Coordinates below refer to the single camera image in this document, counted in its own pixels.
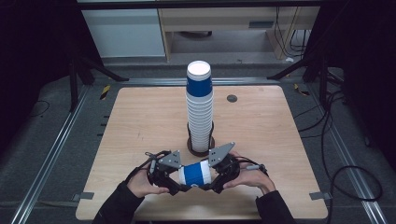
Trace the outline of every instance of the gray floor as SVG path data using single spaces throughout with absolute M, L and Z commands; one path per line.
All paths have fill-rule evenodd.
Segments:
M 230 33 L 219 35 L 222 35 L 223 38 L 231 36 Z M 246 38 L 251 38 L 255 35 L 259 35 L 259 32 L 248 35 L 233 33 L 233 36 L 241 40 L 246 40 Z M 211 38 L 217 37 L 218 34 L 214 32 Z M 200 40 L 190 44 L 186 42 L 186 39 L 191 38 L 200 38 Z M 131 66 L 109 66 L 109 68 L 117 74 L 131 78 L 184 77 L 185 64 L 191 60 L 205 59 L 213 64 L 212 74 L 214 78 L 268 77 L 281 71 L 289 64 L 285 61 L 275 60 L 274 56 L 271 58 L 270 52 L 266 52 L 268 41 L 265 40 L 265 36 L 262 42 L 249 42 L 251 45 L 247 41 L 240 41 L 240 45 L 245 45 L 243 48 L 240 46 L 235 48 L 222 46 L 218 42 L 213 42 L 216 44 L 210 47 L 210 39 L 183 34 L 179 34 L 176 41 L 173 61 L 171 60 L 169 64 L 147 65 L 143 63 Z M 197 42 L 202 43 L 201 48 L 197 47 Z M 213 46 L 219 47 L 217 52 L 221 53 L 214 53 Z M 255 51 L 256 46 L 260 46 L 259 49 L 263 51 Z M 205 49 L 211 49 L 213 52 L 205 51 Z M 239 55 L 245 55 L 246 53 L 246 58 L 243 58 L 242 62 L 238 61 L 238 59 L 241 59 L 241 57 L 238 57 L 238 50 L 242 52 Z M 257 62 L 248 60 L 249 57 L 256 60 L 258 54 L 265 56 L 262 56 Z M 301 80 L 303 73 L 304 69 L 300 69 L 278 83 L 285 92 L 293 116 L 316 105 L 312 94 L 305 96 L 293 88 L 293 83 L 298 83 L 302 91 L 310 91 L 308 86 Z M 126 86 L 116 83 L 99 73 L 95 73 L 95 76 L 95 83 L 90 87 L 87 100 L 77 117 L 71 133 L 68 135 L 47 183 L 39 195 L 39 201 L 71 202 L 71 198 L 75 193 L 83 191 L 101 141 L 100 135 L 105 130 L 105 127 L 101 125 L 106 123 L 104 116 L 110 115 L 118 90 Z M 102 89 L 106 84 L 111 85 L 110 92 L 105 100 L 99 100 Z M 329 86 L 329 88 L 331 91 L 338 89 L 334 86 Z M 13 139 L 8 154 L 2 159 L 0 164 L 0 223 L 8 223 L 12 219 L 18 204 L 34 182 L 36 174 L 39 172 L 58 132 L 62 128 L 69 109 L 68 79 L 62 78 L 48 84 L 42 89 L 40 100 L 49 102 L 48 110 L 42 115 L 30 117 L 26 120 L 19 133 Z M 32 115 L 40 114 L 46 108 L 47 105 L 45 103 L 39 102 L 35 105 Z M 320 117 L 319 110 L 314 109 L 296 118 L 295 122 L 297 127 L 302 129 L 316 122 Z M 344 105 L 341 100 L 334 103 L 332 118 L 334 125 L 342 135 L 344 143 L 357 164 L 374 173 L 380 180 L 384 188 L 384 195 L 378 203 L 388 222 L 396 223 L 396 190 L 394 188 L 396 174 L 390 169 L 380 151 L 364 144 L 364 135 L 361 133 L 348 105 Z M 319 125 L 315 129 L 301 133 L 301 137 L 317 135 L 320 133 L 320 129 L 321 126 Z M 320 159 L 319 137 L 303 138 L 302 140 L 320 189 L 329 191 L 330 183 L 324 174 Z M 342 162 L 330 138 L 330 133 L 325 135 L 324 146 L 326 162 L 332 174 L 337 168 L 342 166 Z M 375 191 L 374 181 L 367 176 L 366 178 L 369 186 Z M 350 192 L 354 192 L 346 174 L 340 175 L 337 178 L 337 183 Z M 349 199 L 337 190 L 333 197 L 332 223 L 372 223 L 360 201 Z M 75 207 L 49 207 L 37 204 L 28 217 L 27 223 L 84 223 L 76 219 L 75 212 Z M 325 220 L 299 220 L 299 223 L 325 223 Z

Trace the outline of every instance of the wooden table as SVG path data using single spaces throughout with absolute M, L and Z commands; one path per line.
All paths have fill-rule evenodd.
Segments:
M 213 133 L 216 146 L 234 141 L 233 150 L 264 163 L 294 218 L 325 218 L 323 200 L 311 201 L 318 183 L 297 132 L 283 91 L 278 86 L 214 87 Z M 234 94 L 236 103 L 227 101 Z M 184 87 L 124 88 L 112 110 L 84 192 L 77 218 L 93 219 L 116 186 L 148 157 L 145 152 L 180 150 L 182 164 L 196 158 L 187 150 Z M 213 191 L 191 189 L 176 196 L 149 195 L 136 220 L 260 219 L 257 188 L 239 186 Z

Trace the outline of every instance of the floor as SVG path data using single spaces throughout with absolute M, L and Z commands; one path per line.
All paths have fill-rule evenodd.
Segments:
M 300 38 L 293 38 L 293 45 L 301 45 Z M 108 68 L 124 77 L 134 78 L 177 78 L 185 76 L 185 65 L 193 60 L 205 60 L 212 64 L 214 82 L 217 78 L 232 77 L 250 80 L 250 77 L 264 80 L 275 75 L 291 64 L 286 60 L 277 60 L 271 52 L 264 31 L 213 32 L 212 36 L 202 34 L 177 34 L 173 45 L 173 54 L 169 62 L 135 63 L 128 65 L 108 64 Z M 342 71 L 333 69 L 342 76 Z M 318 107 L 316 92 L 318 83 L 306 84 L 302 81 L 304 69 L 299 69 L 284 77 L 277 83 L 285 92 L 292 115 L 298 129 L 303 129 L 317 122 L 322 117 Z M 59 145 L 58 154 L 53 155 L 52 166 L 47 175 L 41 175 L 43 184 L 37 190 L 37 203 L 27 211 L 26 223 L 87 223 L 75 217 L 77 203 L 72 200 L 75 194 L 84 189 L 86 179 L 105 131 L 108 115 L 120 88 L 133 86 L 134 83 L 116 83 L 94 72 L 95 82 L 86 87 L 79 84 L 79 92 L 87 91 L 84 104 L 77 114 L 76 121 L 67 133 L 67 138 Z M 105 100 L 100 95 L 105 85 L 110 91 Z M 335 92 L 339 87 L 329 84 L 329 90 Z M 39 101 L 26 119 L 19 133 L 9 146 L 8 154 L 0 163 L 0 223 L 9 223 L 15 216 L 22 200 L 29 194 L 29 189 L 36 183 L 37 174 L 42 174 L 42 164 L 51 155 L 51 148 L 57 142 L 58 133 L 67 120 L 70 106 L 70 93 L 67 78 L 49 83 L 40 92 Z M 324 155 L 331 174 L 345 164 L 345 155 L 339 149 L 341 145 L 353 161 L 366 168 L 380 181 L 383 196 L 377 201 L 384 220 L 396 223 L 396 174 L 390 169 L 386 159 L 379 150 L 365 145 L 364 134 L 354 119 L 348 104 L 343 98 L 332 106 L 332 129 L 324 134 Z M 301 132 L 302 141 L 313 167 L 320 189 L 329 192 L 330 181 L 325 175 L 321 160 L 320 132 L 322 124 Z M 366 174 L 361 174 L 373 194 L 378 193 L 375 181 Z M 353 194 L 356 193 L 353 182 L 354 174 L 343 172 L 336 183 Z M 368 203 L 353 200 L 340 191 L 333 193 L 332 223 L 387 223 L 370 219 L 367 214 Z M 325 223 L 326 220 L 298 220 L 299 223 Z

